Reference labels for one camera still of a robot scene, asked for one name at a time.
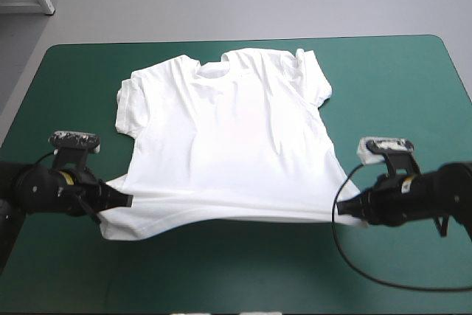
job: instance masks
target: neckline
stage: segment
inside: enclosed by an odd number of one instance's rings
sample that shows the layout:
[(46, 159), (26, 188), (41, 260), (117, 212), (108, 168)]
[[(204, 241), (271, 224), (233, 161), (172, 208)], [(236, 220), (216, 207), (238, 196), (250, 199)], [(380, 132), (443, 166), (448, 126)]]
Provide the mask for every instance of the neckline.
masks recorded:
[(207, 63), (223, 63), (223, 62), (227, 62), (229, 64), (229, 68), (228, 68), (228, 71), (224, 74), (224, 75), (221, 75), (220, 77), (205, 77), (203, 75), (200, 75), (198, 73), (198, 70), (202, 67), (201, 63), (199, 60), (196, 60), (196, 59), (193, 59), (191, 57), (189, 57), (188, 55), (182, 55), (182, 57), (184, 57), (185, 59), (187, 60), (190, 60), (193, 62), (193, 67), (192, 67), (192, 76), (195, 80), (198, 80), (198, 81), (212, 81), (212, 82), (221, 82), (222, 80), (225, 80), (229, 77), (232, 76), (233, 72), (235, 71), (235, 68), (234, 68), (234, 65), (233, 63), (230, 61), (230, 56), (227, 54), (227, 53), (223, 53), (221, 55), (221, 59), (219, 62), (207, 62)]

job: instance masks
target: robotic arm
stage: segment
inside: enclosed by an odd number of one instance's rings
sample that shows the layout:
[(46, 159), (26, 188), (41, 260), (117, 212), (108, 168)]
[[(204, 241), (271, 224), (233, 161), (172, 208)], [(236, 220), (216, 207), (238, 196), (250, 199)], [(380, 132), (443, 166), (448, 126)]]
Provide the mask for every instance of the robotic arm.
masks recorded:
[(385, 162), (388, 173), (356, 197), (337, 202), (339, 215), (387, 226), (432, 218), (441, 236), (446, 236), (452, 216), (472, 239), (472, 162), (449, 163), (422, 174), (413, 150), (406, 139), (361, 139), (358, 155), (363, 164)]
[(49, 142), (55, 147), (52, 168), (40, 165), (42, 158), (35, 164), (0, 162), (0, 273), (27, 214), (87, 214), (99, 224), (98, 212), (131, 207), (132, 195), (108, 186), (86, 167), (88, 154), (100, 150), (97, 135), (57, 131)]

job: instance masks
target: floor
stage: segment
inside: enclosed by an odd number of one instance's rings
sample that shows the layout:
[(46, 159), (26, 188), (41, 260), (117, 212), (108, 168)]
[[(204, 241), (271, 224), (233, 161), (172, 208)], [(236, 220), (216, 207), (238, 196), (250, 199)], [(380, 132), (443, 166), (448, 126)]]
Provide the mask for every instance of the floor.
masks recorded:
[(53, 0), (0, 15), (0, 143), (55, 44), (434, 34), (472, 97), (472, 0)]

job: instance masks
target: green table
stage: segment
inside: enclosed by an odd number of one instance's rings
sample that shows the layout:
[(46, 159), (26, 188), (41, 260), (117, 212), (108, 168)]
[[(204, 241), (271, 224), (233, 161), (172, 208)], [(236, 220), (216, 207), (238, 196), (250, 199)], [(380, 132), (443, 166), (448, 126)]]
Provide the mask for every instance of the green table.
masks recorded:
[[(126, 173), (133, 141), (116, 133), (116, 92), (134, 69), (180, 54), (202, 63), (242, 47), (314, 49), (333, 87), (322, 118), (345, 170), (358, 164), (361, 136), (402, 136), (424, 171), (472, 160), (472, 107), (435, 36), (317, 38), (149, 44), (60, 45), (48, 50), (0, 150), (33, 162), (57, 129), (102, 139), (89, 158), (96, 175)], [(373, 184), (379, 167), (360, 172)], [(340, 226), (354, 261), (389, 280), (472, 283), (472, 243), (451, 222), (399, 228)], [(33, 215), (0, 276), (0, 311), (236, 313), (470, 313), (472, 294), (385, 288), (353, 273), (328, 224), (205, 221), (137, 242), (103, 240), (86, 217)]]

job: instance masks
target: sleeve hem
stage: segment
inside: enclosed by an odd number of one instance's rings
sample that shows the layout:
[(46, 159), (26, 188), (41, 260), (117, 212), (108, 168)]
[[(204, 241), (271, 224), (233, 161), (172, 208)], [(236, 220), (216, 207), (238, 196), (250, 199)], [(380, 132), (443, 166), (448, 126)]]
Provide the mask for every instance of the sleeve hem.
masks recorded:
[(316, 81), (317, 93), (314, 97), (313, 104), (316, 105), (316, 107), (319, 107), (326, 99), (331, 97), (333, 89), (331, 88), (330, 83), (327, 81), (325, 74), (319, 66), (315, 52), (305, 52), (304, 57), (307, 79)]
[(117, 100), (118, 100), (118, 111), (117, 111), (117, 120), (115, 122), (115, 127), (117, 131), (123, 134), (128, 134), (128, 122), (126, 120), (126, 109), (128, 107), (128, 83), (129, 80), (122, 81), (121, 89), (118, 91)]

